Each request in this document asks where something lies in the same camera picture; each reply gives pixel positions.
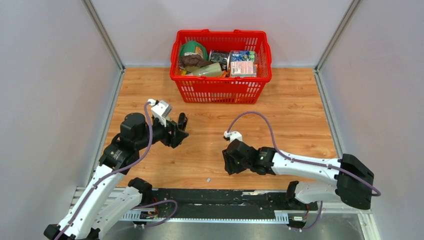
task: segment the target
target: metal frame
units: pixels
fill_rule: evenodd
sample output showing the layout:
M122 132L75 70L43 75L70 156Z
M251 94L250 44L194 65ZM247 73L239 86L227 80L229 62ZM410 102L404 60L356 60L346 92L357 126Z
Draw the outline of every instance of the metal frame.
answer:
M104 44L106 45L110 54L112 55L112 58L115 61L116 65L121 70L121 72L124 71L125 66L122 63L121 58L119 57L117 50L115 49L114 45L112 44L112 41L111 41L108 33L106 32L102 21L100 21L99 15L97 14L96 9L95 9L92 1L91 0L81 0L81 1L84 4L85 8L87 9L88 14L90 15L95 27L97 28L98 32L100 33L100 36L103 39Z
M110 51L110 54L112 55L112 58L116 62L116 65L121 70L121 75L120 75L119 80L116 84L116 90L115 90L115 93L113 95L113 101L112 101L110 108L109 108L109 113L108 113L108 116L107 116L106 124L104 126L103 134L101 136L101 140L100 140L98 150L97 150L97 153L96 153L96 156L95 156L95 160L98 160L100 158L101 154L102 154L103 145L104 145L105 140L106 140L109 125L111 123L112 115L113 115L114 108L115 108L115 105L116 105L116 102L117 102L117 99L118 99L119 91L120 91L120 88L121 88L121 85L122 85L122 82L123 82L125 69L126 69L127 66L125 66L123 64L123 62L121 61L114 45L112 44L111 39L109 38L109 35L107 34L98 14L96 12L96 9L95 9L92 1L91 0L81 0L81 1L83 2L84 6L86 7L87 12L89 13L91 19L93 20L93 23L95 24L97 30L99 31L106 47ZM343 31L345 30L350 19L353 17L353 15L354 15L354 13L355 13L355 11L358 8L360 3L361 3L361 0L352 0L350 6L348 7L348 9L347 9L346 13L344 14L342 20L340 21L336 31L334 32L331 40L329 41L325 51L323 52L321 58L319 59L317 65L316 66L310 66L311 68L313 68L313 73L314 73L314 76L315 76L315 80L316 80L316 84L317 84L317 87L318 87L318 90L319 90L319 94L321 96L323 109L324 109L324 112L325 112L325 115L326 115L326 118L327 118L327 121L328 121L328 125L329 125L329 128L330 128L332 139L334 141L334 147L336 149L338 157L342 156L344 147L343 147L343 144L342 144L342 142L339 138L339 134L338 134L339 131L338 131L338 128L337 128L337 124L334 120L332 107L331 107L331 104L328 101L327 90L325 88L325 85L323 84L324 80L322 78L320 71L323 68L324 64L326 63L326 61L327 61L329 55L331 54L334 46L337 44L340 36L342 35ZM147 66L129 66L129 67L147 67ZM96 167L96 163L97 163L97 161L94 162L93 169ZM78 198L81 196L81 193L84 191L84 189L85 189L85 187L77 187L74 198L72 200L71 208L77 202ZM109 196L108 200L105 202L105 205L112 202L123 190L124 190L123 187L115 188L114 191ZM276 220L269 221L269 223L278 223L277 215L284 215L285 216L289 212L290 213L296 213L296 211L277 212L276 213ZM323 206L323 213L324 214L325 213L329 213L329 214L356 214L358 216L360 223L361 223L361 230L362 230L362 233L364 235L364 239L365 240L379 240L380 239L380 235L379 235L378 229L376 227L376 223L374 221L374 216L373 216L371 210L368 210L368 211L358 210L358 209L349 207L342 202L326 202L326 203L324 203L324 206ZM132 217L133 214L136 214L136 213L131 212L131 211L128 212L127 218ZM174 219L172 221L173 222L204 222L204 221L208 221L208 222L214 222L214 223L215 222L221 222L220 219Z
M337 153L337 156L341 158L343 155L344 148L339 138L339 134L338 134L339 131L337 129L336 122L334 121L334 118L333 118L333 111L331 108L331 104L327 98L328 94L327 94L326 87L322 82L320 72L313 70L313 75L315 76L316 85L318 87L319 95L321 96L322 107L324 108L325 116L327 117L327 123L330 128L330 133L332 136L332 140L334 142L335 151Z
M121 71L121 73L119 75L119 79L116 82L116 86L115 86L115 89L114 89L114 92L113 92L113 99L112 99L112 102L110 103L110 106L109 106L109 111L107 113L106 122L104 123L104 128L103 128L103 131L102 131L102 134L101 134L101 137L100 137L100 142L98 143L97 152L96 152L94 160L93 160L93 166L91 168L90 176L86 180L85 185L89 184L90 179L93 177L94 169L96 169L96 167L99 163L99 159L102 156L103 146L105 145L106 137L108 136L109 126L111 125L112 116L114 114L114 109L115 109L115 106L117 104L117 100L118 100L119 92L121 90L122 82L124 80L125 72L126 72L125 69L123 69Z
M340 35L345 30L346 26L348 25L349 21L351 20L352 16L354 15L356 9L358 8L358 5L361 3L361 0L353 0L350 3L350 6L347 8L346 13L344 14L343 18L340 21L340 24L338 25L337 29L335 30L330 42L328 43L324 53L322 54L321 58L318 61L318 64L315 66L315 70L319 72L324 64L326 63L326 60L328 56L330 55L331 51L333 50L333 47L339 40Z

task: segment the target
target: green container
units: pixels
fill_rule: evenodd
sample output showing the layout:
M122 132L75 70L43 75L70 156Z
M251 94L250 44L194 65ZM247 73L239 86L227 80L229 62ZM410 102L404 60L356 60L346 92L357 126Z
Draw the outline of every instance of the green container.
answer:
M181 51L179 51L179 56L185 56L185 55L191 55L191 54L198 54L200 55L204 60L208 60L208 53L206 52L206 48L198 43L197 41L188 41L181 47Z

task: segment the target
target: grocery item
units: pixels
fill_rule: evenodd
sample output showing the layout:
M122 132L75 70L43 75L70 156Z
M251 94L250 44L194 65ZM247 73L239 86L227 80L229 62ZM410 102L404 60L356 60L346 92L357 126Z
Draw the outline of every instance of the grocery item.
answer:
M206 48L197 41L188 41L181 46L178 57L178 66L188 72L212 64L208 61Z
M257 61L255 51L231 51L229 57L230 62Z
M257 69L253 61L232 61L230 77L256 77Z
M206 52L206 48L197 41L188 41L181 46L181 50L179 52L180 57L194 54L201 56L201 58L204 60L208 60L208 53Z
M221 69L221 65L219 62L212 63L211 65L207 65L201 67L192 73L186 74L186 76L205 76L205 77L221 77L223 75L223 70Z
M230 53L211 50L209 53L209 61L212 63L219 63L222 70L227 71L228 65L230 64Z

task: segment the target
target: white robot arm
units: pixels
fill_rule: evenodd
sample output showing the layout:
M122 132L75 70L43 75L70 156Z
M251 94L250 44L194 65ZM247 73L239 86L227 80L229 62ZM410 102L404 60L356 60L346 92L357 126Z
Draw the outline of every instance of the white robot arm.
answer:
M368 210L371 207L371 197L375 195L364 182L372 185L374 174L351 154L344 154L342 158L314 158L273 147L255 149L243 142L238 131L226 131L224 139L230 141L227 149L222 151L229 175L250 169L260 175L305 177L316 182L291 182L287 187L287 198L303 204L341 200L357 209ZM344 173L348 171L360 180Z
M184 113L175 122L168 117L172 107L167 102L149 99L145 114L148 104L153 106L152 136L143 114L128 114L120 125L120 133L104 149L99 165L78 202L59 224L49 225L44 236L50 240L101 240L126 212L140 203L150 204L143 201L151 200L152 185L135 178L120 196L101 209L124 175L141 160L139 151L148 147L149 141L151 144L161 141L165 146L176 148L189 135L185 132L187 118Z

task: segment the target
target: snack package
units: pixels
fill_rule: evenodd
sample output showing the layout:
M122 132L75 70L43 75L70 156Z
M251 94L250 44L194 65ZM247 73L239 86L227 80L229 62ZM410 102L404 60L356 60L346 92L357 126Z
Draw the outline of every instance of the snack package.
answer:
M256 63L256 52L255 51L231 51L229 53L230 62L244 62L251 61Z
M209 61L219 63L223 71L228 71L230 63L230 53L225 51L211 50L209 53Z
M253 61L232 61L230 63L230 77L256 77L257 69Z

